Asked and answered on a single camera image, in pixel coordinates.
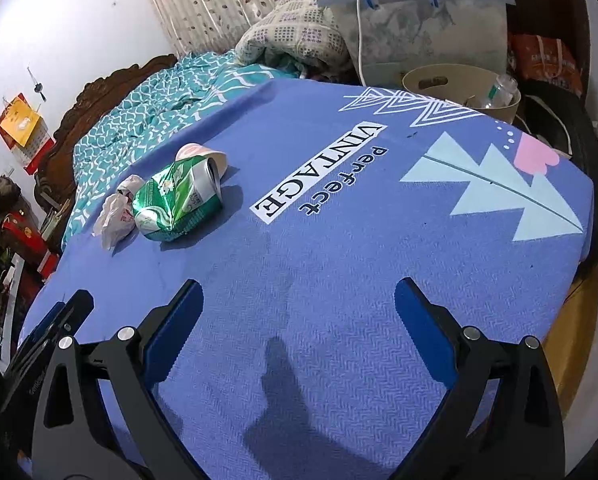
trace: headboard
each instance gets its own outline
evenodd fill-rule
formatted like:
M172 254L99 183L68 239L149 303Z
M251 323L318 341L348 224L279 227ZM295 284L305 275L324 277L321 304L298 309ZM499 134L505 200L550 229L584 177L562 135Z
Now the headboard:
M72 168L72 150L79 139L149 76L164 68L171 68L176 62L177 58L173 54L158 56L141 68L135 64L85 86L75 105L63 116L59 129L54 133L56 144L42 158L34 176L34 198L45 212L52 212L55 208L44 195L58 205L74 198L77 186Z

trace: plastic bottle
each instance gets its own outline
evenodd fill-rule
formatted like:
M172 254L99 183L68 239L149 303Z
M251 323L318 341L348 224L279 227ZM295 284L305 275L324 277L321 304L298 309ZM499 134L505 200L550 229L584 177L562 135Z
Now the plastic bottle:
M504 108L508 106L517 92L517 81L508 74L498 75L492 85L484 108Z

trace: teal patterned blanket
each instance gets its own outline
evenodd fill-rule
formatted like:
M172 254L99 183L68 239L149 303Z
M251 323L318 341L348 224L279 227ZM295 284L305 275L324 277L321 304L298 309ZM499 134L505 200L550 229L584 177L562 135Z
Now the teal patterned blanket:
M81 231L122 171L160 142L253 86L298 75L290 65L287 70L259 64L238 66L231 50L221 55L186 56L173 68L150 76L74 147L77 195L63 247Z

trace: pillow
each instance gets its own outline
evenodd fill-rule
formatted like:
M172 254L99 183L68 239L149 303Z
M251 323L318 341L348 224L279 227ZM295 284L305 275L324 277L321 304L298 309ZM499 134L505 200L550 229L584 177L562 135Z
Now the pillow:
M324 16L317 0L279 0L275 9L243 35L235 48L242 65L275 66L283 54L317 68L339 68L350 56L332 13Z

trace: metal bolt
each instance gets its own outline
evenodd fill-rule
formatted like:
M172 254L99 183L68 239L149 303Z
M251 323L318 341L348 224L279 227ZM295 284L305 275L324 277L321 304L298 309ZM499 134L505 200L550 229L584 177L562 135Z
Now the metal bolt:
M532 348L533 350L537 350L539 348L539 339L534 336L528 335L524 338L524 343L528 348Z
M124 326L119 332L116 333L116 336L121 341L128 341L128 339L132 339L134 335L134 329L131 326Z
M470 339L470 341L477 341L482 336L482 333L474 326L467 326L464 329L464 336L466 339Z
M70 337L69 335L67 335L66 337L62 337L61 340L59 341L59 348L61 350L70 348L71 345L72 345L72 337Z

